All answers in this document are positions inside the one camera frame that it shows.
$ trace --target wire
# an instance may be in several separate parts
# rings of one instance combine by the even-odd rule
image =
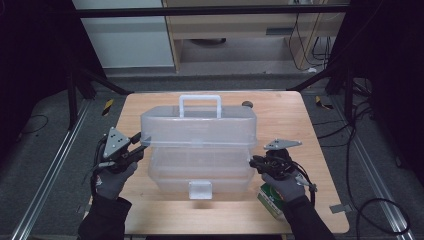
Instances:
[[[368,89],[368,86],[367,86],[367,80],[368,79],[364,78],[364,80],[366,80],[365,81],[365,86],[362,86],[361,84],[359,84],[356,81],[353,81],[353,85],[360,92],[360,94],[362,94],[363,96],[366,96],[366,97],[371,97],[371,93],[372,92]]]
[[[330,21],[330,20],[333,20],[334,18],[336,18],[337,16],[339,16],[341,13],[337,13],[336,15],[334,15],[334,16],[332,16],[332,17],[329,17],[329,18],[326,18],[326,19],[323,19],[323,21]]]
[[[292,161],[294,168],[299,171],[300,174],[306,179],[306,181],[309,183],[309,193],[311,196],[310,202],[313,207],[315,207],[315,192],[316,192],[316,185],[314,185],[311,182],[311,179],[309,178],[308,173],[306,172],[305,168],[302,167],[299,163]]]
[[[22,134],[30,134],[30,133],[38,132],[38,131],[40,131],[41,129],[43,129],[43,128],[44,128],[44,127],[45,127],[45,126],[49,123],[49,118],[48,118],[46,115],[41,115],[41,114],[33,115],[33,116],[31,116],[31,117],[30,117],[30,119],[31,119],[31,118],[35,118],[35,117],[43,117],[46,121],[45,121],[45,123],[44,123],[41,127],[37,128],[37,129],[35,129],[35,130],[32,130],[32,131],[22,132]]]
[[[321,66],[322,64],[315,64],[315,63],[311,63],[311,62],[308,60],[308,57],[306,56],[305,47],[303,46],[302,38],[300,37],[300,32],[299,32],[298,22],[299,22],[299,13],[296,13],[296,20],[295,20],[295,23],[294,23],[294,26],[293,26],[293,30],[292,30],[292,32],[291,32],[291,34],[290,34],[290,38],[289,38],[289,49],[290,49],[290,54],[291,54],[291,56],[292,56],[293,60],[295,59],[295,57],[294,57],[293,51],[292,51],[292,49],[291,49],[291,41],[292,41],[292,38],[293,38],[294,31],[295,31],[295,29],[296,29],[296,32],[297,32],[297,35],[298,35],[298,38],[299,38],[299,42],[300,42],[300,46],[301,46],[301,48],[302,48],[303,57],[305,58],[306,62],[308,62],[308,63],[309,63],[312,67],[318,67],[318,66]],[[299,66],[297,66],[296,61],[294,61],[294,65],[295,65],[295,67],[296,67],[298,70],[300,70],[300,71],[305,71],[305,70],[307,70],[307,69],[302,69],[302,68],[300,68]]]
[[[330,59],[330,50],[331,50],[331,45],[332,45],[332,43],[331,43],[331,37],[327,37],[327,41],[326,41],[326,44],[325,44],[324,53],[316,53],[315,52],[315,49],[316,49],[316,47],[318,45],[318,42],[320,43],[319,45],[322,46],[321,37],[317,37],[315,39],[315,43],[314,43],[314,46],[312,47],[312,51],[311,51],[312,52],[312,57],[315,60],[323,61],[323,65],[325,65],[326,64],[326,61],[328,61]]]
[[[98,167],[99,167],[99,162],[98,162],[98,160],[99,160],[99,152],[100,152],[100,150],[101,150],[102,146],[103,146],[103,147],[105,147],[105,146],[106,146],[106,141],[107,141],[107,135],[103,136],[103,137],[99,140],[99,142],[97,142],[96,151],[94,152],[93,167],[92,167],[91,169],[89,169],[89,170],[86,172],[86,174],[84,175],[83,180],[82,180],[82,182],[81,182],[81,185],[84,185],[85,180],[86,180],[86,179],[87,179],[87,177],[88,177],[88,174],[90,174],[90,173],[91,173],[91,174],[93,175],[93,173],[94,173],[96,170],[98,170]]]
[[[344,125],[343,127],[341,127],[340,129],[326,134],[324,136],[318,137],[318,139],[322,139],[322,138],[326,138],[332,135],[335,135],[336,133],[340,132],[341,130],[347,128],[347,127],[351,127],[351,132],[349,134],[349,138],[347,143],[345,144],[341,144],[341,145],[335,145],[335,146],[321,146],[321,147],[339,147],[339,146],[347,146],[346,149],[346,185],[347,185],[347,192],[348,192],[348,196],[350,201],[352,202],[353,207],[357,210],[357,215],[356,215],[356,219],[355,219],[355,228],[356,228],[356,238],[359,240],[360,239],[360,228],[359,228],[359,224],[360,224],[360,219],[363,218],[365,219],[370,225],[372,225],[373,227],[377,228],[378,230],[380,230],[381,232],[384,232],[386,234],[389,235],[402,235],[405,234],[409,231],[409,229],[411,228],[411,222],[409,219],[408,214],[405,212],[405,210],[397,203],[388,200],[388,199],[384,199],[384,198],[372,198],[370,200],[367,200],[366,202],[364,202],[361,206],[358,207],[358,205],[355,203],[353,194],[352,194],[352,190],[351,190],[351,186],[350,186],[350,146],[352,143],[352,140],[354,139],[355,135],[356,135],[356,122],[358,120],[362,120],[363,117],[372,112],[371,107],[366,107],[364,109],[362,109],[359,113],[358,113],[358,109],[363,105],[363,104],[367,104],[369,103],[368,99],[366,99],[365,101],[359,103],[354,110],[353,113],[353,119],[351,122],[349,122],[348,124]],[[327,124],[327,123],[333,123],[333,122],[338,122],[338,121],[328,121],[328,122],[323,122],[323,123],[317,123],[314,125],[320,125],[320,124]],[[393,206],[395,206],[396,208],[399,209],[399,211],[401,212],[401,214],[404,216],[405,221],[406,221],[406,227],[404,230],[401,231],[393,231],[391,229],[385,229],[384,227],[379,226],[378,224],[376,224],[374,221],[372,221],[371,219],[369,219],[366,215],[364,215],[364,210],[365,208],[375,202],[385,202],[387,204],[392,204]]]
[[[365,203],[363,203],[360,207],[358,207],[356,205],[355,201],[354,201],[354,197],[353,197],[352,190],[351,190],[351,187],[350,187],[350,176],[349,176],[349,172],[350,172],[349,171],[349,166],[350,166],[350,146],[351,146],[352,140],[354,139],[354,137],[356,135],[356,120],[358,120],[359,118],[362,118],[363,115],[365,115],[366,113],[369,113],[370,110],[371,110],[370,107],[367,107],[367,108],[363,109],[361,112],[357,113],[357,110],[359,109],[359,106],[361,106],[362,104],[365,104],[365,103],[368,103],[368,101],[366,100],[366,101],[360,103],[358,105],[358,107],[355,108],[354,115],[353,115],[354,118],[353,118],[352,122],[350,123],[350,125],[352,126],[352,131],[351,131],[350,136],[349,136],[349,140],[348,140],[348,143],[349,144],[347,144],[347,150],[346,150],[346,185],[347,185],[347,191],[348,191],[348,195],[349,195],[350,201],[352,202],[353,207],[358,211],[358,213],[356,215],[356,221],[355,221],[355,224],[356,224],[356,226],[355,226],[355,228],[356,228],[356,238],[358,240],[360,239],[359,223],[360,223],[361,217],[364,218],[373,227],[377,228],[378,230],[380,230],[380,231],[382,231],[382,232],[384,232],[386,234],[390,234],[390,235],[402,235],[402,234],[405,234],[406,232],[409,231],[409,229],[411,227],[411,223],[410,223],[409,217],[406,214],[406,212],[402,209],[402,207],[400,205],[396,204],[395,202],[393,202],[391,200],[384,199],[384,198],[372,198],[372,199],[366,201]],[[388,229],[385,229],[385,228],[379,226],[374,221],[372,221],[367,216],[365,216],[363,214],[364,209],[369,204],[371,204],[373,202],[386,202],[386,203],[392,204],[395,207],[397,207],[400,210],[400,212],[402,213],[402,215],[405,217],[405,221],[406,221],[406,224],[407,224],[406,225],[406,228],[404,230],[402,230],[402,231],[388,230]]]

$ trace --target gloved hand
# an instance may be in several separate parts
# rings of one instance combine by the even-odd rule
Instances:
[[[109,172],[107,169],[103,169],[97,175],[96,191],[102,197],[115,200],[118,198],[119,193],[124,188],[124,184],[127,179],[134,174],[137,169],[137,163],[131,163],[127,170],[124,172],[115,174]]]
[[[299,185],[295,179],[299,172],[295,170],[287,179],[277,181],[270,175],[262,174],[262,180],[271,185],[283,198],[284,201],[290,202],[298,197],[305,195],[305,187]]]

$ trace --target white cabinet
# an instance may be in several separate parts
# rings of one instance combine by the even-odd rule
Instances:
[[[161,0],[73,0],[76,9],[162,7]],[[82,19],[103,68],[173,67],[164,17]]]

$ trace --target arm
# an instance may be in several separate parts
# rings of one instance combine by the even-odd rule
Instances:
[[[123,198],[110,200],[100,195],[93,198],[90,212],[78,229],[78,239],[124,239],[125,219],[131,203]]]
[[[296,240],[335,239],[305,195],[287,202],[283,212]]]
[[[93,193],[90,212],[78,229],[79,240],[124,239],[125,219],[131,203],[118,196],[136,169],[137,163],[132,163],[122,173],[103,169],[97,175],[96,194]]]
[[[335,239],[333,234],[315,211],[305,195],[305,188],[297,184],[295,171],[285,180],[275,180],[270,175],[262,174],[262,179],[271,185],[283,198],[286,204],[283,213],[290,223],[296,240]]]

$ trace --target wooden table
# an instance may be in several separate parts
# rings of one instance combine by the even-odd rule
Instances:
[[[282,138],[300,140],[301,146],[289,148],[293,160],[300,163],[317,184],[316,209],[334,233],[349,229],[344,213],[333,214],[329,206],[340,204],[333,180],[318,144],[314,129],[298,92],[190,92],[141,93],[127,97],[117,128],[126,136],[140,131],[140,115],[160,105],[178,105],[182,94],[218,94],[222,105],[251,101],[257,116],[258,145],[255,155],[264,155],[263,146]],[[164,193],[147,175],[151,149],[147,148],[134,176],[128,179],[121,196],[133,206],[126,220],[127,234],[284,234],[287,222],[275,220],[257,199],[263,184],[255,176],[247,192],[214,193],[212,200],[189,200],[188,193]]]

